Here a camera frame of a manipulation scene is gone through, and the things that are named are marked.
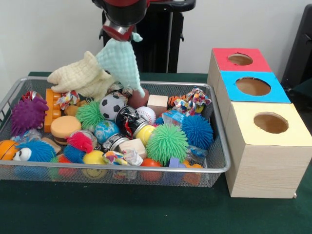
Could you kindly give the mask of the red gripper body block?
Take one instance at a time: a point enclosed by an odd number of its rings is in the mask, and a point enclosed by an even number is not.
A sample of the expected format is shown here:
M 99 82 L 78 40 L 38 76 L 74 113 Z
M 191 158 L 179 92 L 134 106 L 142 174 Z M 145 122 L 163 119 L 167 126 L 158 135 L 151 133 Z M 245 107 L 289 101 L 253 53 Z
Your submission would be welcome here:
M 135 25 L 129 27 L 123 27 L 115 24 L 103 25 L 103 30 L 108 36 L 117 41 L 129 41 L 132 37 L 132 33 L 136 30 Z

